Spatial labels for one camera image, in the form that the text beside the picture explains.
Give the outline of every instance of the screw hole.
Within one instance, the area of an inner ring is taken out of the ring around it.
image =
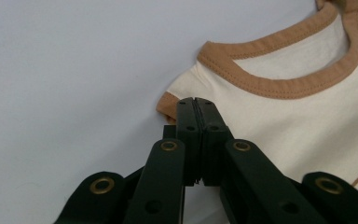
[[[149,201],[145,205],[145,210],[148,214],[156,214],[158,213],[162,208],[162,203],[160,201]]]
[[[336,181],[327,178],[327,177],[319,177],[315,180],[316,186],[320,189],[332,193],[332,194],[340,194],[344,191],[341,185],[339,185]]]
[[[291,202],[280,202],[280,207],[283,211],[290,214],[297,214],[299,212],[299,208],[295,203]]]
[[[89,186],[89,190],[94,194],[105,194],[112,190],[114,186],[115,181],[112,178],[105,176],[92,182]]]
[[[245,142],[235,142],[233,146],[235,149],[237,149],[239,151],[247,151],[247,150],[251,149],[251,146],[249,146],[249,144],[247,144]]]
[[[160,145],[160,147],[161,147],[161,149],[166,150],[166,151],[173,151],[173,150],[176,150],[178,145],[176,145],[176,143],[174,143],[174,142],[163,142]]]

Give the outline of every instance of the white table surface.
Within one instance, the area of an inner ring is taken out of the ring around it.
[[[262,37],[312,0],[0,1],[0,223],[52,223],[89,175],[129,175],[162,136],[155,106],[207,40]],[[218,188],[184,223],[227,223]]]

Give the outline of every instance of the sleeve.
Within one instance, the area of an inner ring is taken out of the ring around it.
[[[176,122],[176,103],[187,97],[202,97],[209,85],[199,62],[180,75],[160,97],[156,110],[165,116],[170,124]]]

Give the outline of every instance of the white onesie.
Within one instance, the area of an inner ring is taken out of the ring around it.
[[[157,110],[174,121],[178,100],[208,99],[284,175],[324,171],[358,188],[358,0],[318,8],[255,41],[207,42]]]

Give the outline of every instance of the tan collar trim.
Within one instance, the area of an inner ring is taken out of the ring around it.
[[[348,52],[336,63],[321,71],[292,79],[268,79],[249,74],[233,61],[267,54],[318,33],[337,17],[337,9],[330,2],[318,6],[321,10],[312,17],[252,42],[207,42],[202,47],[198,60],[231,84],[260,96],[297,99],[323,91],[350,75],[358,65],[358,0],[346,1],[342,16],[351,43]]]

